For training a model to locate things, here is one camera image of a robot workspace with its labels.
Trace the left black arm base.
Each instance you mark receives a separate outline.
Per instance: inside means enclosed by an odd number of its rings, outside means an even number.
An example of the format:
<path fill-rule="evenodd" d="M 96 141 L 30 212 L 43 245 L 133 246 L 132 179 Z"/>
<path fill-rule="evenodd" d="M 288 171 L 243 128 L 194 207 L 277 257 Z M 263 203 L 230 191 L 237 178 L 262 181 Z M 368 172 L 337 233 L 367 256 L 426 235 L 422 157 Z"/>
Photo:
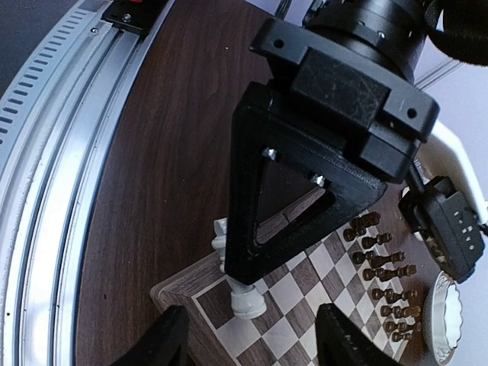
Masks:
<path fill-rule="evenodd" d="M 104 11 L 101 19 L 113 27 L 144 39 L 157 19 L 171 4 L 169 0 L 120 0 Z"/>

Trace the white chess knight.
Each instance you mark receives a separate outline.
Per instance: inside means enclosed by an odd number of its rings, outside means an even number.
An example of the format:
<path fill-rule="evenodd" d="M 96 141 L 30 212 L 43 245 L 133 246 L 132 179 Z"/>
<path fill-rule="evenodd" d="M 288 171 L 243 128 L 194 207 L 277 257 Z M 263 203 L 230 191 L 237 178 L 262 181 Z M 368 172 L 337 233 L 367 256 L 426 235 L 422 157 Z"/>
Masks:
<path fill-rule="evenodd" d="M 227 231 L 227 218 L 221 218 L 213 222 L 213 229 L 215 237 L 211 242 L 213 249 L 218 253 L 220 257 L 220 271 L 225 272 L 225 258 L 226 258 L 226 231 Z"/>

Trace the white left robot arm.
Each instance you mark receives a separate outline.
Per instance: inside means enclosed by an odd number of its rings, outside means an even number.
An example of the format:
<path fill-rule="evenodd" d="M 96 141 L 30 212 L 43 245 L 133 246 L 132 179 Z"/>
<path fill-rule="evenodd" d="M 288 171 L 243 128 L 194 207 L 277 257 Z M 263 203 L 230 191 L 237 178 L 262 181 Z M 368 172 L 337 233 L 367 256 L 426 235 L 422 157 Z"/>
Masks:
<path fill-rule="evenodd" d="M 484 252 L 486 208 L 443 173 L 424 183 L 414 159 L 438 138 L 438 103 L 413 84 L 426 38 L 465 63 L 486 65 L 487 36 L 439 31 L 445 1 L 314 2 L 303 24 L 268 19 L 250 46 L 272 71 L 249 84 L 232 120 L 225 271 L 244 284 L 283 265 L 407 183 L 399 207 L 439 267 L 466 281 Z M 260 241 L 269 162 L 322 188 L 308 213 Z"/>

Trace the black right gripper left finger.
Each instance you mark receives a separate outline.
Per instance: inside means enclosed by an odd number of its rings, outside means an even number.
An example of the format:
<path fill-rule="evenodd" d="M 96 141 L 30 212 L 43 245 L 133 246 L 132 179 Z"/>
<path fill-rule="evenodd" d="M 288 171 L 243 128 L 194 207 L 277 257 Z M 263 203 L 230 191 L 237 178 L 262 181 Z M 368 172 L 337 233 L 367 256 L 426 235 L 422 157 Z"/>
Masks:
<path fill-rule="evenodd" d="M 188 330 L 186 308 L 168 307 L 141 337 L 136 365 L 186 365 Z"/>

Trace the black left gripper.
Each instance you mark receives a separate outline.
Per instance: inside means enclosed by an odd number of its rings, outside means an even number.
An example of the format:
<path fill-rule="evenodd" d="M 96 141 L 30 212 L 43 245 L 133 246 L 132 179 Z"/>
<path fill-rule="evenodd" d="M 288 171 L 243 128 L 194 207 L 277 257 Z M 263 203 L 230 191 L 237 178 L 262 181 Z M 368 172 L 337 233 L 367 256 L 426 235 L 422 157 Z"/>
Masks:
<path fill-rule="evenodd" d="M 267 59 L 269 86 L 295 111 L 339 135 L 345 155 L 400 183 L 438 117 L 438 103 L 410 82 L 302 27 L 264 21 L 249 49 Z"/>

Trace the white chess bishop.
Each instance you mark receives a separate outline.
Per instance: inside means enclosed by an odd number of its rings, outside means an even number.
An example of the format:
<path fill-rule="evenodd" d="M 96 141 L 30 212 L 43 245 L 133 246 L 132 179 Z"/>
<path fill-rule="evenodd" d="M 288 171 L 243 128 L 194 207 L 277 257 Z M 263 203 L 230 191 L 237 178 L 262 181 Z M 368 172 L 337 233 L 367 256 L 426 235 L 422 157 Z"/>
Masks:
<path fill-rule="evenodd" d="M 265 298 L 254 284 L 246 285 L 231 277 L 227 281 L 231 288 L 231 308 L 236 318 L 255 319 L 265 313 Z"/>

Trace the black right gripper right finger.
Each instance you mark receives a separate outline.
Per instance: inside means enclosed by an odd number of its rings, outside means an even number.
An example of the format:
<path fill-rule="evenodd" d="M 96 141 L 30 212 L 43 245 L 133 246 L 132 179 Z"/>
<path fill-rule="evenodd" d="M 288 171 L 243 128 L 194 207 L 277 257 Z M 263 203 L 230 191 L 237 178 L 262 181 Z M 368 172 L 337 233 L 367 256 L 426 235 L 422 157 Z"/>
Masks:
<path fill-rule="evenodd" d="M 315 322 L 319 365 L 396 365 L 334 304 L 319 306 Z"/>

